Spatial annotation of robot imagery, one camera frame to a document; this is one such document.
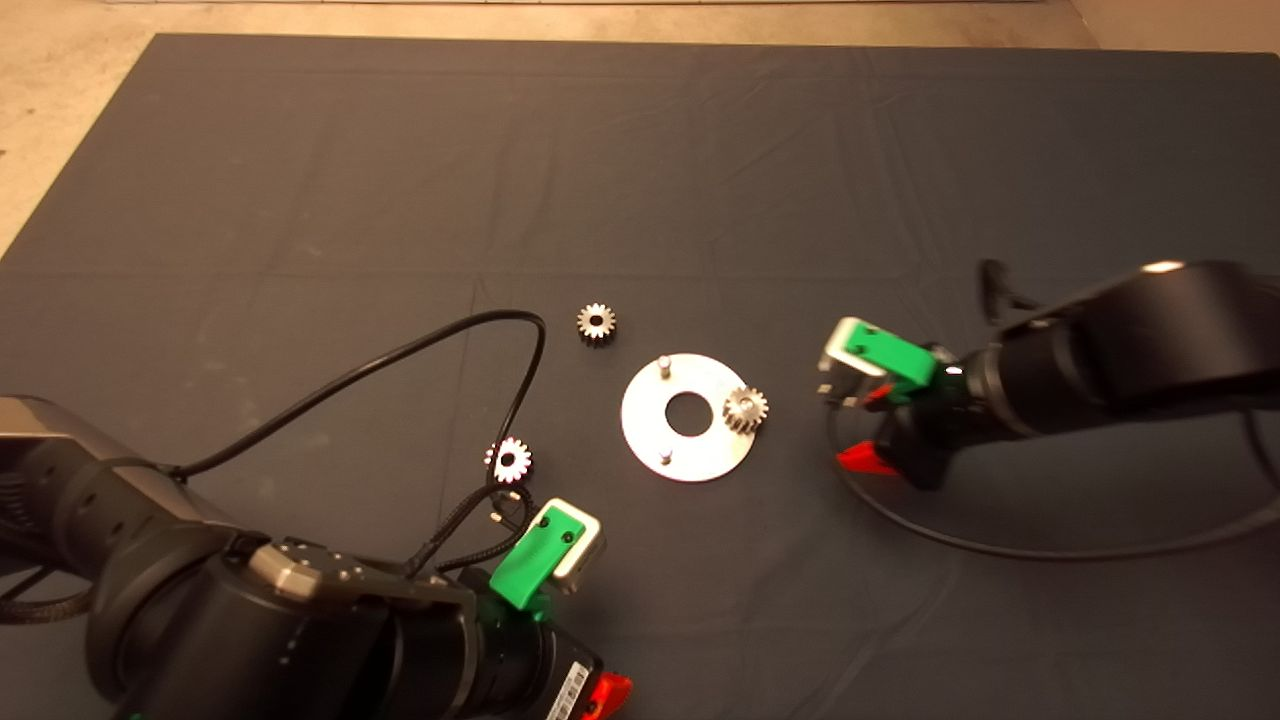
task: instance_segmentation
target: small gear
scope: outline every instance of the small gear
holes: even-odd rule
[[[577,334],[593,347],[613,340],[617,327],[617,314],[602,302],[593,302],[577,311]]]
[[[484,451],[484,464],[493,462],[493,446]],[[495,480],[513,486],[529,477],[534,468],[534,454],[529,452],[529,446],[517,438],[509,437],[498,446],[498,466],[493,471]]]
[[[769,415],[769,401],[754,387],[740,387],[724,398],[724,424],[733,432],[754,433]]]

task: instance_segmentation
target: barcode label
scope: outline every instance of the barcode label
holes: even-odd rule
[[[585,665],[573,662],[573,666],[568,669],[568,675],[564,676],[559,694],[556,696],[552,711],[547,714],[547,720],[568,720],[570,714],[573,712],[573,705],[577,703],[577,696],[582,692],[582,685],[586,684],[586,678],[590,674]]]

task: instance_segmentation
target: black cable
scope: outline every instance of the black cable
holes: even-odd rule
[[[521,536],[524,536],[525,529],[529,528],[529,521],[534,519],[534,501],[527,492],[520,492],[520,506],[521,516],[518,525],[512,530],[512,533],[502,542],[481,550],[479,552],[472,552],[471,555],[463,555],[462,557],[456,557],[447,562],[442,562],[435,566],[436,573],[448,573],[449,570],[457,570],[458,568],[466,568],[468,565],[475,565],[476,562],[484,562],[485,560],[492,560],[499,555],[507,552],[520,542]]]
[[[1257,460],[1258,468],[1267,475],[1267,479],[1272,486],[1280,488],[1280,475],[1276,474],[1275,465],[1271,457],[1266,454],[1266,448],[1262,446],[1261,438],[1257,433],[1256,420],[1251,411],[1244,413],[1245,416],[1245,434],[1249,436],[1249,448],[1253,452],[1254,460]],[[841,452],[845,446],[840,442],[840,428],[838,428],[838,407],[832,407],[827,414],[827,437],[831,443],[832,454]],[[845,470],[838,461],[832,459],[833,466],[837,473],[840,473],[841,479],[847,484],[858,497],[867,503],[868,507],[874,510],[879,516],[884,518],[890,523],[909,530],[916,536],[920,536],[928,541],[942,543],[959,550],[966,550],[969,552],[978,552],[982,555],[991,555],[995,557],[1005,557],[1010,560],[1030,560],[1041,562],[1103,562],[1115,560],[1135,560],[1140,557],[1156,557],[1162,555],[1174,555],[1179,552],[1189,552],[1193,550],[1202,550],[1206,547],[1222,544],[1226,542],[1236,541],[1251,533],[1261,530],[1267,525],[1275,524],[1280,520],[1280,495],[1272,498],[1267,505],[1248,512],[1233,521],[1219,525],[1217,528],[1204,530],[1202,533],[1194,533],[1181,538],[1171,541],[1160,541],[1142,544],[1132,544],[1116,548],[1103,548],[1103,550],[1083,550],[1083,551],[1059,551],[1059,550],[1025,550],[1016,547],[1005,547],[997,544],[987,544],[983,542],[977,542],[966,538],[960,538],[951,536],[932,528],[927,528],[911,520],[908,520],[902,515],[890,510],[881,501],[876,500],[867,488],[858,480],[854,473]]]
[[[4,594],[0,594],[0,625],[58,623],[88,612],[93,597],[91,589],[56,600],[37,600],[31,602],[18,600],[18,597],[40,584],[52,573],[52,568],[40,568],[5,591]]]
[[[31,588],[38,585],[45,578],[54,574],[54,569],[49,565],[41,566],[35,573],[27,575],[18,584],[0,593],[0,600],[18,600],[18,597],[29,591]]]
[[[511,424],[516,419],[516,413],[520,411],[520,405],[525,400],[525,393],[529,392],[529,386],[532,384],[534,382],[534,374],[538,372],[538,364],[541,361],[543,357],[543,346],[547,343],[547,324],[535,313],[530,313],[527,310],[489,310],[485,313],[476,313],[475,315],[468,315],[466,318],[462,318],[461,320],[449,323],[417,340],[404,343],[389,352],[379,355],[343,373],[342,375],[334,378],[329,383],[320,387],[319,389],[311,392],[302,400],[294,402],[291,407],[288,407],[283,413],[275,415],[270,420],[250,430],[239,439],[232,442],[227,447],[214,454],[210,454],[206,457],[196,460],[195,462],[188,462],[186,465],[178,465],[178,466],[155,465],[155,466],[163,469],[165,474],[178,479],[179,482],[186,480],[187,478],[191,478],[193,475],[198,475],[201,473],[207,473],[209,470],[212,470],[214,468],[223,465],[224,462],[239,456],[242,452],[250,450],[251,447],[256,446],[264,439],[271,437],[278,430],[280,430],[280,428],[288,425],[293,420],[297,420],[300,416],[306,414],[316,405],[320,405],[325,400],[333,397],[334,395],[338,395],[347,387],[362,380],[364,378],[376,373],[378,370],[389,368],[390,365],[394,365],[396,363],[399,363],[406,357],[416,355],[417,352],[426,350],[428,347],[431,347],[433,345],[443,340],[451,338],[463,331],[467,331],[476,325],[483,325],[485,323],[494,323],[499,320],[520,320],[531,323],[535,328],[538,328],[538,341],[534,346],[534,352],[529,359],[529,368],[525,370],[525,377],[516,391],[516,396],[511,402],[511,407],[507,410],[507,416],[502,421],[502,429],[498,432],[497,442],[500,443],[507,437],[507,433],[511,430]]]
[[[467,331],[476,325],[483,325],[485,323],[494,323],[500,320],[518,320],[530,323],[538,331],[538,336],[534,342],[534,350],[529,357],[529,366],[525,369],[525,375],[521,379],[520,386],[516,388],[516,395],[507,409],[507,415],[503,418],[502,425],[499,425],[498,429],[498,436],[494,439],[493,446],[499,447],[502,445],[502,441],[506,439],[508,433],[511,432],[511,425],[515,423],[516,414],[520,411],[520,406],[525,401],[525,395],[529,393],[529,388],[534,382],[534,375],[536,375],[538,366],[543,359],[543,348],[547,345],[547,323],[543,322],[543,319],[538,314],[530,313],[527,310],[489,310],[485,313],[476,313],[474,315],[468,315],[466,318],[462,318],[461,320],[456,320],[442,328],[431,331],[430,333],[422,337],[419,337],[394,350],[384,352],[383,355],[379,355],[343,373],[342,375],[338,375],[333,380],[321,386],[319,389],[315,389],[311,393],[308,393],[302,400],[298,400],[292,406],[279,413],[274,418],[266,420],[257,428],[250,430],[239,439],[232,442],[230,445],[216,452],[207,455],[206,457],[196,460],[195,462],[188,462],[186,465],[163,465],[138,457],[122,457],[122,459],[106,460],[104,461],[104,464],[110,464],[110,466],[115,465],[147,466],[172,477],[174,480],[179,483],[186,483],[187,479],[193,475],[207,473],[209,470],[212,470],[214,468],[218,468],[238,457],[241,454],[246,452],[257,443],[271,437],[282,428],[297,420],[303,414],[306,414],[315,406],[320,405],[325,400],[333,397],[334,395],[338,395],[343,389],[367,378],[369,375],[376,373],[378,370],[389,368],[390,365],[394,365],[396,363],[399,363],[406,357],[416,355],[417,352],[426,350],[428,347],[431,347],[438,342],[448,340],[449,337],[453,337],[463,331]],[[503,486],[497,482],[495,479],[497,470],[498,470],[498,464],[492,462],[489,465],[489,469],[485,471],[484,487],[477,488],[476,491],[470,493],[466,498],[463,498],[463,501],[460,502],[453,509],[452,512],[449,512],[449,516],[445,519],[444,523],[442,523],[440,528],[435,532],[435,534],[431,536],[431,538],[426,543],[424,543],[417,550],[417,552],[413,553],[412,557],[410,557],[407,561],[402,564],[401,569],[403,570],[406,577],[415,577],[419,573],[421,573],[422,568],[426,566],[426,562],[436,553],[436,551],[439,551],[439,548],[444,544],[444,542],[449,539],[449,537],[454,532],[457,532],[457,529],[462,525],[462,521],[467,518],[467,515],[474,512],[484,498],[490,497],[498,493],[499,491],[502,492],[513,491],[513,488],[511,488],[509,486]],[[527,524],[529,518],[531,515],[530,509],[532,506],[532,497],[529,495],[529,491],[524,488],[518,488],[518,491],[516,492],[520,493],[521,503],[525,507],[525,519],[522,523],[524,525]],[[511,537],[498,543],[497,546],[480,551],[477,553],[461,557],[458,560],[453,560],[449,564],[453,568],[460,568],[465,565],[471,565],[474,562],[480,562],[483,560],[488,560],[489,557],[494,557],[495,555],[499,555],[500,552],[504,552],[506,550],[511,548],[520,539],[522,532],[524,527],[520,527],[518,529],[512,532]]]
[[[421,573],[422,569],[426,568],[426,564],[431,560],[431,557],[434,557],[435,553],[440,550],[440,547],[444,544],[444,542],[447,539],[449,539],[449,537],[454,532],[457,532],[457,529],[460,527],[462,527],[462,521],[466,520],[467,516],[471,512],[474,512],[475,509],[479,507],[480,503],[486,497],[494,496],[497,493],[516,493],[516,495],[520,496],[520,502],[521,502],[521,505],[525,509],[524,519],[522,519],[520,527],[517,529],[512,530],[511,536],[507,539],[504,539],[502,543],[498,543],[497,546],[490,547],[490,548],[484,550],[484,551],[480,551],[480,552],[477,552],[475,555],[479,556],[479,555],[489,553],[489,552],[492,552],[497,547],[503,547],[503,550],[500,550],[498,552],[493,552],[492,555],[488,555],[485,557],[479,557],[476,560],[470,560],[471,556],[460,557],[458,560],[449,561],[447,565],[452,565],[452,568],[449,568],[449,569],[457,569],[457,568],[462,568],[465,565],[474,565],[476,562],[481,562],[484,560],[489,560],[489,557],[497,557],[498,555],[500,555],[502,552],[506,552],[513,544],[516,544],[516,542],[520,539],[520,536],[524,533],[525,528],[527,527],[529,520],[532,518],[532,512],[530,511],[531,507],[532,507],[532,496],[530,495],[530,492],[529,492],[527,488],[524,488],[524,487],[512,487],[512,486],[503,484],[503,483],[499,483],[499,482],[494,480],[494,482],[486,483],[484,487],[479,487],[479,488],[471,491],[471,493],[468,493],[465,498],[462,498],[462,502],[460,502],[457,505],[457,507],[454,507],[453,511],[449,512],[449,516],[444,520],[444,523],[440,524],[440,528],[438,530],[435,530],[435,534],[433,534],[430,539],[428,539],[425,543],[422,543],[422,547],[420,547],[417,550],[417,552],[413,553],[412,557],[410,557],[408,560],[404,561],[404,565],[402,568],[402,574],[406,578],[413,578],[419,573]]]

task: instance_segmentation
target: dark gray cloth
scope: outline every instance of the dark gray cloth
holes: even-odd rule
[[[1088,566],[929,544],[832,474],[814,361],[845,314],[977,347],[979,258],[1046,300],[1164,258],[1280,274],[1277,128],[1271,55],[161,36],[0,264],[0,389],[191,460],[387,347],[527,307],[550,323],[516,425],[534,487],[609,538],[557,616],[635,678],[625,717],[1270,720],[1280,533]],[[591,301],[620,314],[607,350],[573,334]],[[195,486],[404,556],[480,482],[530,341],[453,340]],[[682,351],[772,407],[699,486],[644,469],[617,418]],[[869,482],[1034,547],[1272,492],[1236,418],[982,448],[936,495]],[[82,632],[0,630],[0,715],[105,715]]]

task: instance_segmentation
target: circular metal plate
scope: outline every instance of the circular metal plate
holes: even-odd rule
[[[663,359],[669,360],[663,377]],[[746,457],[755,434],[739,434],[721,419],[724,398],[746,383],[719,360],[680,352],[663,355],[636,373],[622,396],[622,434],[646,468],[682,483],[701,483],[728,473]],[[667,404],[682,392],[712,406],[712,424],[696,437],[667,423]]]

